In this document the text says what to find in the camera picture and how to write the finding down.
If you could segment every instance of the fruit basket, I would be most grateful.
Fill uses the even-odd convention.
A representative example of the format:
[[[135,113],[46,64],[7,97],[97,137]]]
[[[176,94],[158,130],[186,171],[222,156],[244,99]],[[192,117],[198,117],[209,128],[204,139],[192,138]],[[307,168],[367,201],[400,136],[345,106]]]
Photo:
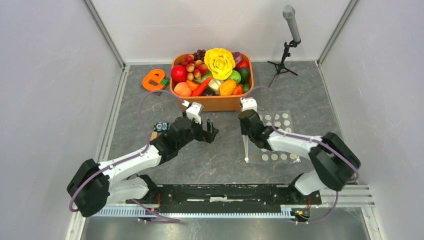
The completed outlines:
[[[177,66],[180,62],[182,62],[186,56],[191,53],[185,53],[177,56],[174,61],[172,62],[172,67]],[[250,88],[253,88],[255,85],[253,72],[252,72],[252,62],[250,58],[244,54],[241,53],[242,61],[248,62],[250,76],[246,80],[246,83],[249,84]],[[176,86],[176,82],[173,81],[172,77],[170,79],[170,91],[172,94],[177,95],[178,97],[182,98],[183,100],[186,100],[190,103],[197,102],[204,106],[203,111],[204,112],[215,112],[215,111],[240,111],[241,105],[240,105],[240,98],[243,96],[243,94],[239,95],[214,95],[214,96],[180,96],[174,92],[174,88]]]

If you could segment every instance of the white wall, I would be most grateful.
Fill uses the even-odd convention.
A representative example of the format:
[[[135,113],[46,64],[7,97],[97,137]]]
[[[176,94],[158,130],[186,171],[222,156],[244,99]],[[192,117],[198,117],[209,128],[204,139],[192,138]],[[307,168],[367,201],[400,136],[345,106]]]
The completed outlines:
[[[226,48],[253,61],[280,60],[291,41],[292,4],[302,43],[290,61],[317,60],[349,0],[93,0],[123,59],[171,62],[197,49]]]
[[[424,4],[360,1],[323,75],[387,239],[422,239]]]
[[[80,0],[0,3],[0,239],[64,239],[119,80]]]

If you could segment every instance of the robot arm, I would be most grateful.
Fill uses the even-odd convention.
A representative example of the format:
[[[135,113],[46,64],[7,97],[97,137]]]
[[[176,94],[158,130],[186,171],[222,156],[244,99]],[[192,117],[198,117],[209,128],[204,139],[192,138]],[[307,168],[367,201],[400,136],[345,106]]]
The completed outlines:
[[[200,113],[203,106],[194,102],[184,102],[187,110],[183,116],[177,117],[168,130],[150,141],[148,150],[142,153],[146,146],[119,158],[104,161],[99,164],[93,159],[86,160],[66,188],[72,197],[76,190],[94,173],[107,169],[91,180],[75,199],[75,204],[82,216],[89,217],[100,211],[105,205],[141,199],[151,190],[150,179],[136,177],[125,180],[133,174],[164,164],[178,155],[178,151],[193,140],[212,143],[219,130],[214,128],[211,120],[207,120],[207,130],[203,130]]]
[[[300,194],[307,196],[323,188],[340,191],[354,174],[354,171],[344,161],[312,140],[328,144],[354,167],[360,167],[359,159],[336,134],[328,132],[324,136],[307,136],[290,133],[310,139],[310,141],[283,136],[275,132],[271,126],[264,126],[257,113],[256,101],[253,98],[242,99],[241,104],[242,112],[238,115],[238,119],[243,138],[249,138],[261,149],[293,153],[311,160],[315,169],[300,174],[289,186],[295,188]]]

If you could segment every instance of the tripod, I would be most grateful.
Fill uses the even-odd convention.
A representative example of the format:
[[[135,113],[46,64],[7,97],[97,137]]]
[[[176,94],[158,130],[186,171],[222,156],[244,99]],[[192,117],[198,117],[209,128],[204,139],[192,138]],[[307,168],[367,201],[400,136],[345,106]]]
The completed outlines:
[[[300,44],[301,42],[295,42],[294,40],[291,40],[289,44],[287,44],[287,42],[284,43],[284,53],[282,54],[281,57],[281,62],[280,63],[275,63],[272,61],[267,61],[270,64],[273,64],[276,70],[276,73],[274,75],[274,78],[272,79],[272,81],[269,83],[268,87],[271,86],[271,84],[274,82],[274,79],[276,78],[277,75],[279,74],[284,74],[284,73],[292,73],[296,76],[298,76],[297,73],[295,73],[294,71],[288,69],[286,67],[286,65],[284,64],[284,61],[286,60],[286,58],[290,57],[290,52],[289,49],[290,48],[295,48],[298,46],[298,44]]]

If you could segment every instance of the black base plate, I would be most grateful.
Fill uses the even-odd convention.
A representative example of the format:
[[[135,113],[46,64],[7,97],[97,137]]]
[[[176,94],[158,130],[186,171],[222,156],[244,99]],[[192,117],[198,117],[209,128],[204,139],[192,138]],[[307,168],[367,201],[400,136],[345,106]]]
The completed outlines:
[[[280,213],[280,205],[305,206],[308,197],[312,205],[322,203],[319,191],[302,196],[282,184],[164,184],[150,190],[139,202],[158,204],[159,195],[162,213]],[[211,202],[211,198],[227,201]]]

